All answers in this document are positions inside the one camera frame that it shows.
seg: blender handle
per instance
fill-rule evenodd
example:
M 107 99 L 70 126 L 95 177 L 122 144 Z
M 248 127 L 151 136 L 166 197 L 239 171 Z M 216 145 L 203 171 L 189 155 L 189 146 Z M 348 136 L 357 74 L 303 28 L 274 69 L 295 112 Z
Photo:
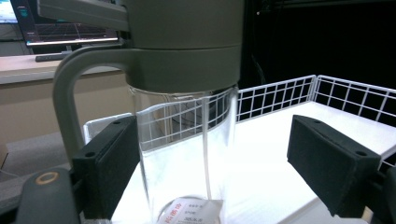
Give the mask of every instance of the blender handle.
M 125 70 L 131 60 L 131 51 L 122 49 L 121 45 L 112 45 L 76 50 L 59 64 L 54 77 L 52 100 L 71 166 L 73 156 L 84 146 L 74 99 L 76 81 L 85 71 L 96 66 Z

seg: clear plastic container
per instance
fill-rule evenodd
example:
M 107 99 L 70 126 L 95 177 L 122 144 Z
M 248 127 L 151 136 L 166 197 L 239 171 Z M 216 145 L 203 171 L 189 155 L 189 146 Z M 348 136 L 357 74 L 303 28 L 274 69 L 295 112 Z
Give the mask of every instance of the clear plastic container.
M 233 145 L 237 88 L 194 94 L 131 88 L 131 93 L 151 223 L 176 198 L 225 200 L 224 162 Z

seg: mounting hole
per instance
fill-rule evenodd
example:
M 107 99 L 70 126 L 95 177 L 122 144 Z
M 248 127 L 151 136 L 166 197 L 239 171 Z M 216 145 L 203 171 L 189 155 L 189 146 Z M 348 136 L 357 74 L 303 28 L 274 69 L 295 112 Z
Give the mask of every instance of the mounting hole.
M 58 177 L 59 177 L 58 172 L 47 172 L 36 178 L 35 182 L 37 183 L 37 185 L 45 185 L 56 180 Z
M 367 156 L 367 154 L 365 152 L 362 152 L 362 151 L 356 151 L 355 153 L 360 155 L 360 156 Z
M 88 152 L 85 154 L 85 157 L 93 157 L 95 155 L 94 152 Z

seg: wall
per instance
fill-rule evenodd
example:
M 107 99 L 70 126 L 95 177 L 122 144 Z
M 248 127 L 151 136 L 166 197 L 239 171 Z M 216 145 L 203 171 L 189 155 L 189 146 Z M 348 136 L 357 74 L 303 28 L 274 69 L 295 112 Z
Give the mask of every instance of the wall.
M 121 71 L 85 75 L 75 87 L 79 123 L 132 111 Z M 59 132 L 52 79 L 0 85 L 0 145 Z

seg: black clamp pad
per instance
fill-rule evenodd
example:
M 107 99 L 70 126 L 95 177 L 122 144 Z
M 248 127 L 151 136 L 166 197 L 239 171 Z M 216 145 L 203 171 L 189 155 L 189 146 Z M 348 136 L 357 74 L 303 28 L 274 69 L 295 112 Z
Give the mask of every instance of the black clamp pad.
M 319 120 L 294 115 L 288 160 L 332 216 L 361 217 L 365 183 L 381 157 Z
M 74 156 L 74 174 L 87 197 L 85 218 L 111 219 L 139 162 L 135 117 L 112 122 Z

